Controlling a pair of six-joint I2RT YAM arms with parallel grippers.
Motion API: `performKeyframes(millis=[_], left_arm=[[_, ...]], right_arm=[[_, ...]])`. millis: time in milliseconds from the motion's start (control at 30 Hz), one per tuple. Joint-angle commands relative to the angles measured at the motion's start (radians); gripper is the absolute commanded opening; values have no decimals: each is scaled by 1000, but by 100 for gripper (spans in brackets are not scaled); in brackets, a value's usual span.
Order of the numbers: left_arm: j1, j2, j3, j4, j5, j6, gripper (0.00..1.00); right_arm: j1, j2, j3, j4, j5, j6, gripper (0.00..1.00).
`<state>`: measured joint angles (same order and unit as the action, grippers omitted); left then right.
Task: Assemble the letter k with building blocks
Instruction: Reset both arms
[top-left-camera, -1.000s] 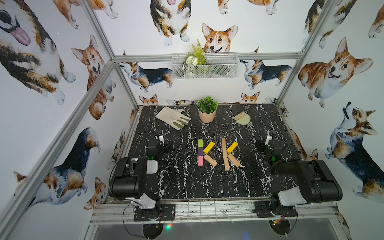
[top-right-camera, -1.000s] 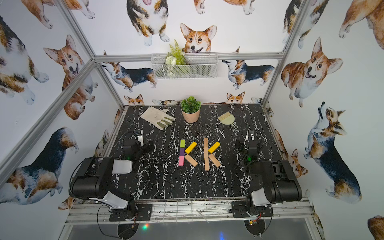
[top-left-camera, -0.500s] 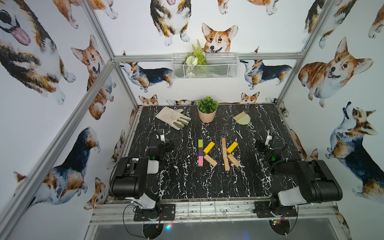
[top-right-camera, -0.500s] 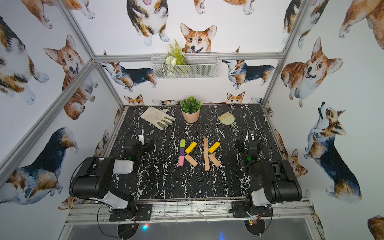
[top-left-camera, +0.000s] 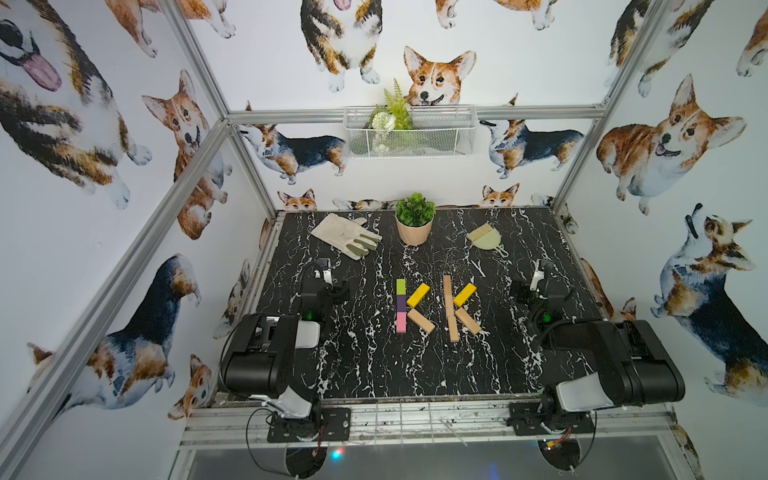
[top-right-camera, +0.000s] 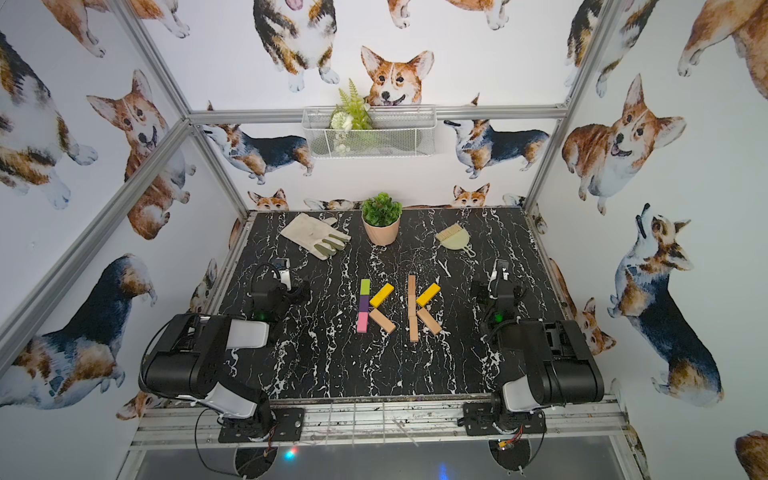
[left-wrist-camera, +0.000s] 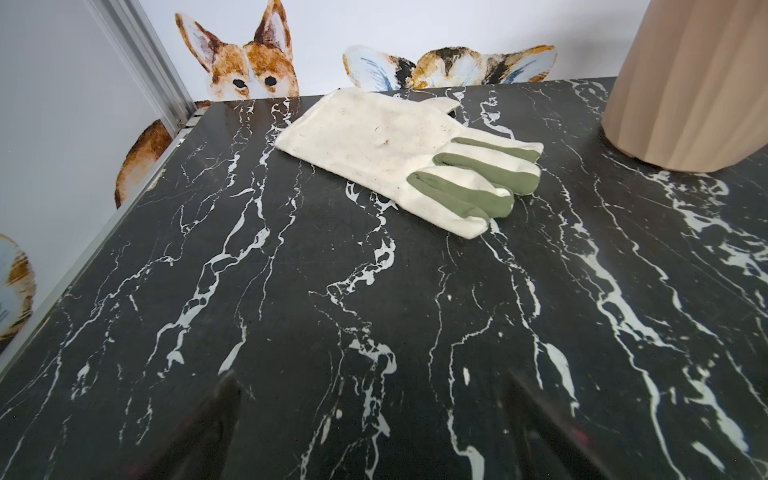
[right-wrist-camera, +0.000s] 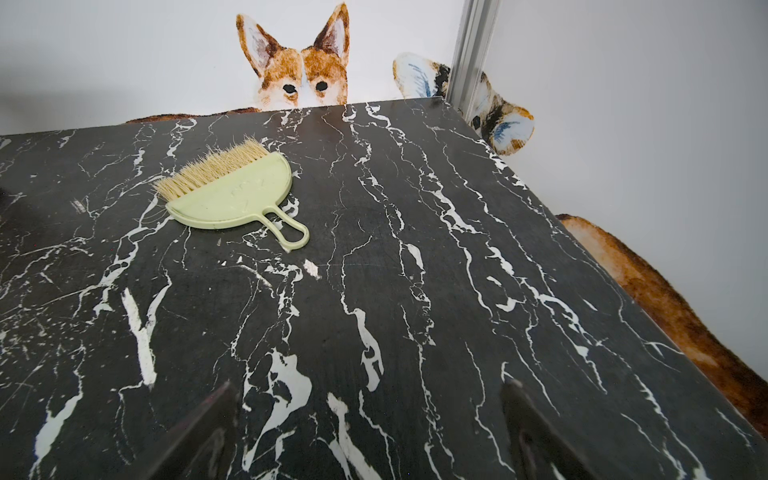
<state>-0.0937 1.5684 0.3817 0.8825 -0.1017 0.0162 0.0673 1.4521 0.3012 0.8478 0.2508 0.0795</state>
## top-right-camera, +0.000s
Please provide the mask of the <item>wooden block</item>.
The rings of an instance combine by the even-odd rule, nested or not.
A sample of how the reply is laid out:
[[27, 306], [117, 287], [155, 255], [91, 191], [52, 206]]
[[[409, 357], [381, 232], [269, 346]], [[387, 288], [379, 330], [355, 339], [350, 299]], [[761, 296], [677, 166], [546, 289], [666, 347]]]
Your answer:
[[416, 297], [414, 295], [408, 296], [408, 319], [410, 321], [415, 321], [417, 319], [416, 315]]
[[430, 312], [425, 308], [417, 311], [417, 317], [427, 326], [433, 335], [438, 335], [442, 331], [441, 325], [435, 320]]
[[396, 325], [378, 309], [372, 309], [369, 312], [369, 318], [387, 334], [391, 334], [396, 329]]
[[408, 276], [408, 297], [415, 297], [416, 296], [416, 276], [415, 275], [409, 275]]
[[409, 338], [412, 343], [419, 341], [418, 320], [416, 316], [409, 316]]

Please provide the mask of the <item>pink block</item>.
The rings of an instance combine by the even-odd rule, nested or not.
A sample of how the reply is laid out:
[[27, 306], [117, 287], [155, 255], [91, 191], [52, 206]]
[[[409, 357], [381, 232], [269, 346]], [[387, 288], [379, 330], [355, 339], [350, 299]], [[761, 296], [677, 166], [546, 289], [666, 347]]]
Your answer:
[[368, 328], [368, 318], [369, 313], [368, 312], [359, 312], [357, 316], [357, 322], [356, 322], [356, 331], [358, 333], [366, 333]]

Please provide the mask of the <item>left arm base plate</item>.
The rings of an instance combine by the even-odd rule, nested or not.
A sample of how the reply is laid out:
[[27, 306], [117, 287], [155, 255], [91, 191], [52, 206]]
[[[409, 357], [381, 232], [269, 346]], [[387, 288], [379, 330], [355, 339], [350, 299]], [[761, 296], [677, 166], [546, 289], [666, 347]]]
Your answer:
[[306, 410], [278, 408], [269, 413], [255, 412], [248, 419], [224, 418], [218, 441], [222, 444], [295, 442], [301, 438]]

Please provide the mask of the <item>purple block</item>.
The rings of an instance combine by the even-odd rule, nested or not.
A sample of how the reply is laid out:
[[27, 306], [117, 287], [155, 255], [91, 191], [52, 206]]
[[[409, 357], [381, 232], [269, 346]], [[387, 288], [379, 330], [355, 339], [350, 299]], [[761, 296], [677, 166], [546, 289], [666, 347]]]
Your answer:
[[369, 311], [369, 296], [361, 294], [359, 296], [358, 311], [361, 313], [367, 313]]

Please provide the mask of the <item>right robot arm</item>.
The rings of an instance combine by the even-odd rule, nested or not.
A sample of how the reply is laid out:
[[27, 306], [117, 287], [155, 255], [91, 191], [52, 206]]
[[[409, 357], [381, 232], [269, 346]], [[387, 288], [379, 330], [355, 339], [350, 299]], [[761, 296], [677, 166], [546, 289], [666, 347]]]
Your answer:
[[527, 290], [513, 282], [509, 261], [497, 259], [489, 281], [473, 291], [487, 343], [520, 376], [500, 376], [490, 401], [463, 405], [457, 425], [469, 436], [544, 434], [546, 408], [603, 399], [602, 375], [577, 323], [524, 317]]

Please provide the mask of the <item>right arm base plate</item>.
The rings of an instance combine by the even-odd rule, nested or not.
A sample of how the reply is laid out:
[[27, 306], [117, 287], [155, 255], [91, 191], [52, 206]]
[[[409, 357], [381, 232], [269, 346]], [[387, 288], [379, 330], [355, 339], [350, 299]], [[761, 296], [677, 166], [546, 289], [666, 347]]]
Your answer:
[[464, 403], [457, 420], [468, 436], [514, 436], [547, 432], [542, 410], [512, 412], [493, 403]]

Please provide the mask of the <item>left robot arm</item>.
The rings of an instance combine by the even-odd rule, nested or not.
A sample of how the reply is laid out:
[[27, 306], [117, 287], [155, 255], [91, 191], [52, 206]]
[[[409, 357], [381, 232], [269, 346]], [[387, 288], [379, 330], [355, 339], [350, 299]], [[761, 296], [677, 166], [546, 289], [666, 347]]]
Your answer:
[[236, 379], [224, 362], [225, 355], [236, 350], [266, 351], [275, 346], [277, 329], [289, 309], [307, 298], [303, 287], [291, 280], [288, 259], [257, 265], [244, 314], [175, 315], [147, 347], [140, 386], [161, 398], [213, 410], [221, 422], [221, 443], [299, 440], [305, 410], [272, 409], [263, 389]]

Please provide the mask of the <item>wooden block bottom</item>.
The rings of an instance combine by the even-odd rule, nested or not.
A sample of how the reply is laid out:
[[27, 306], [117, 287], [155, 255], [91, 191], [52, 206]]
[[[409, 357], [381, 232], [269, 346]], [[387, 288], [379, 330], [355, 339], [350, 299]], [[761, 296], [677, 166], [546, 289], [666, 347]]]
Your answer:
[[414, 295], [408, 296], [408, 319], [410, 321], [415, 321], [417, 319], [416, 315], [416, 297]]

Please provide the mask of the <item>slanted yellow block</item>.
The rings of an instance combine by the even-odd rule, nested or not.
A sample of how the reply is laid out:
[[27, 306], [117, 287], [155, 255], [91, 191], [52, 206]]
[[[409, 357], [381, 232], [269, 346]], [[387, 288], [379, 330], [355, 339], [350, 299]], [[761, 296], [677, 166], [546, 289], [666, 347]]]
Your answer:
[[440, 291], [441, 287], [438, 284], [433, 283], [417, 297], [416, 303], [420, 307], [425, 307]]

